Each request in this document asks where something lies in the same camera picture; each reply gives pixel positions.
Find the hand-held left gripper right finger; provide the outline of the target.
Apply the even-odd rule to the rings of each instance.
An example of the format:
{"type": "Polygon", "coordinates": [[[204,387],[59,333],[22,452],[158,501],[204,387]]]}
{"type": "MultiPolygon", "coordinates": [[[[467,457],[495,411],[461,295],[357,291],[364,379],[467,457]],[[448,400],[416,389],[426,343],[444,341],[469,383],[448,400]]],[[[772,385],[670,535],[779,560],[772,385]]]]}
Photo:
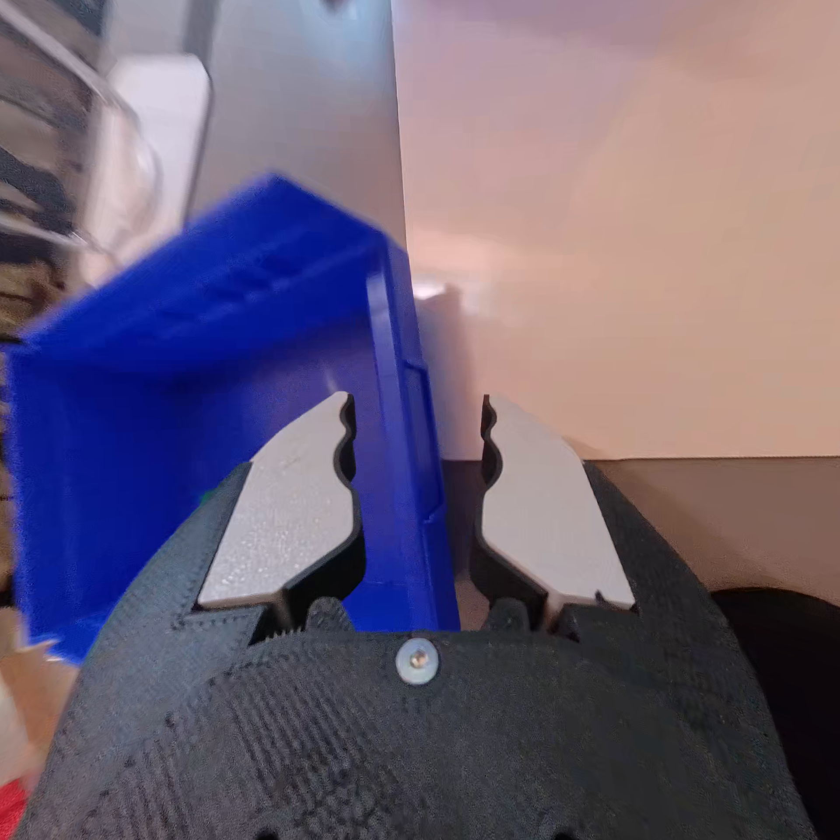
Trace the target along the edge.
{"type": "Polygon", "coordinates": [[[484,396],[481,487],[469,576],[494,606],[628,612],[635,596],[583,462],[565,440],[504,396],[484,396]]]}

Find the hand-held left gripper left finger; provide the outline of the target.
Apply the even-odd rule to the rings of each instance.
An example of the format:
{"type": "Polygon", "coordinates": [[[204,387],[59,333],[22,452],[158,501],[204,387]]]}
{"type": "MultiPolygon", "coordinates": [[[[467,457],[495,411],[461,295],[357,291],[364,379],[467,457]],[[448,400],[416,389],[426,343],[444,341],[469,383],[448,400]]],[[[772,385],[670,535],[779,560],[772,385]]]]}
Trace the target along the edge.
{"type": "Polygon", "coordinates": [[[199,607],[306,613],[320,597],[342,600],[361,583],[355,434],[354,399],[336,392],[263,445],[249,461],[199,607]]]}

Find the blue open-front storage bin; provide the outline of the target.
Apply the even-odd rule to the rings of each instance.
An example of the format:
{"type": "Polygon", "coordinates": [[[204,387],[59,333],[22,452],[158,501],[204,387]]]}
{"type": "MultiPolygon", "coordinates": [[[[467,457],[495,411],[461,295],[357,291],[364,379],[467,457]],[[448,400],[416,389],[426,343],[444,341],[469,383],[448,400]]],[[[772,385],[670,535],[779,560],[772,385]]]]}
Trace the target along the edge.
{"type": "Polygon", "coordinates": [[[334,392],[353,397],[366,631],[459,628],[410,262],[278,175],[190,223],[8,352],[14,592],[80,665],[204,495],[334,392]]]}

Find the white stand with round base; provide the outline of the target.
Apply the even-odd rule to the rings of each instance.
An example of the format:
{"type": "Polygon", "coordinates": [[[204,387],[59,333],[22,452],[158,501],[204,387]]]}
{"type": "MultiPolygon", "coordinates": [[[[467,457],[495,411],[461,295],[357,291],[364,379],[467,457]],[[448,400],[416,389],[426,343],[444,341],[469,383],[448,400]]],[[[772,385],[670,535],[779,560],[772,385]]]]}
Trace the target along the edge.
{"type": "Polygon", "coordinates": [[[161,198],[137,108],[101,69],[106,2],[2,2],[2,236],[123,266],[161,198]]]}

